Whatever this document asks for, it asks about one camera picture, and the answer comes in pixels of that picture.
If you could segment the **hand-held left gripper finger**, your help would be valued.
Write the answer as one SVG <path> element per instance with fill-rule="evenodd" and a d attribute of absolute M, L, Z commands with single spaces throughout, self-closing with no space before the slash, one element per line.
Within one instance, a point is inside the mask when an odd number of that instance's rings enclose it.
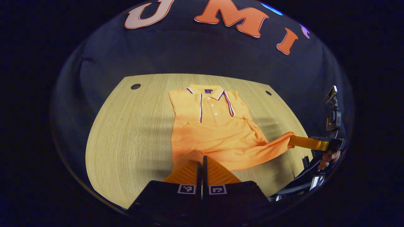
<path fill-rule="evenodd" d="M 203 158 L 202 204 L 208 218 L 258 218 L 269 200 L 254 181 L 241 181 L 213 158 Z"/>
<path fill-rule="evenodd" d="M 202 192 L 202 164 L 187 161 L 164 181 L 150 181 L 128 208 L 135 218 L 194 218 Z"/>

